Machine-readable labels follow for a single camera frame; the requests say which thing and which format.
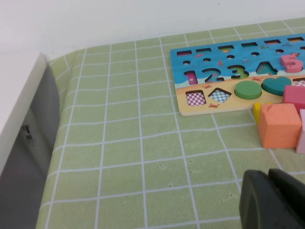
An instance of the wooden puzzle board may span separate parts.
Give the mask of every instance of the wooden puzzle board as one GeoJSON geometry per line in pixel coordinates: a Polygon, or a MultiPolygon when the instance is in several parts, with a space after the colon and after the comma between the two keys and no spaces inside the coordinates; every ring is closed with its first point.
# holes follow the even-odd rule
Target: wooden puzzle board
{"type": "Polygon", "coordinates": [[[280,60],[293,55],[305,61],[305,34],[226,42],[170,51],[181,115],[198,115],[252,108],[255,102],[280,103],[282,97],[262,90],[259,98],[235,95],[237,83],[286,76],[304,86],[305,71],[287,73],[280,60]]]}

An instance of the orange foam cube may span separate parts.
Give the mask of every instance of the orange foam cube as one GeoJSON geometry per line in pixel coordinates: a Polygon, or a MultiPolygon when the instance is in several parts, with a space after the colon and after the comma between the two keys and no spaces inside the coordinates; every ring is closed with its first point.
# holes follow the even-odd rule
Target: orange foam cube
{"type": "Polygon", "coordinates": [[[258,124],[264,148],[295,148],[302,122],[293,104],[263,104],[258,124]]]}

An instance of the pink foam block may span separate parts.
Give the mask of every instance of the pink foam block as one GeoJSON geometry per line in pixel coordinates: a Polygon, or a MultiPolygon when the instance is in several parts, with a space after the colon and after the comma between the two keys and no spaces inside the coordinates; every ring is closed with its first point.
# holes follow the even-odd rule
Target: pink foam block
{"type": "Polygon", "coordinates": [[[305,109],[305,87],[287,85],[284,90],[282,103],[294,104],[297,112],[300,114],[300,109],[305,109]]]}
{"type": "Polygon", "coordinates": [[[303,69],[303,62],[293,54],[282,56],[281,64],[285,67],[287,73],[298,73],[303,69]]]}
{"type": "Polygon", "coordinates": [[[303,127],[295,151],[298,154],[305,154],[305,110],[301,109],[300,115],[303,127]]]}

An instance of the toy block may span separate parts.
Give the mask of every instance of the toy block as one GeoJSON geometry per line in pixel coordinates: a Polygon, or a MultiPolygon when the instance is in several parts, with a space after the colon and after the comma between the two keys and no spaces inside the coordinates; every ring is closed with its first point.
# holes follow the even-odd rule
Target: toy block
{"type": "Polygon", "coordinates": [[[305,154],[305,110],[300,110],[300,116],[303,127],[295,151],[298,154],[305,154]]]}
{"type": "Polygon", "coordinates": [[[258,131],[264,148],[295,148],[302,129],[293,104],[263,104],[258,131]]]}
{"type": "Polygon", "coordinates": [[[253,107],[253,115],[256,121],[256,124],[258,125],[259,123],[259,117],[261,116],[261,106],[262,104],[259,102],[254,103],[254,107],[253,107]]]}
{"type": "Polygon", "coordinates": [[[305,109],[305,87],[303,86],[286,86],[282,103],[294,104],[298,113],[300,109],[305,109]]]}

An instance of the checkered square cutout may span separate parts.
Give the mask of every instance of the checkered square cutout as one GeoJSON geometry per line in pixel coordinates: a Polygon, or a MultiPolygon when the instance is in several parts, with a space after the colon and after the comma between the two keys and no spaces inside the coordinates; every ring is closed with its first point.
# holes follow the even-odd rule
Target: checkered square cutout
{"type": "Polygon", "coordinates": [[[216,90],[210,95],[211,99],[214,99],[220,103],[224,103],[229,97],[230,97],[229,94],[220,90],[216,90]]]}
{"type": "Polygon", "coordinates": [[[295,86],[304,86],[305,87],[305,80],[298,80],[294,81],[295,86]]]}
{"type": "Polygon", "coordinates": [[[206,104],[203,92],[194,92],[186,94],[187,103],[189,106],[199,106],[206,104]]]}

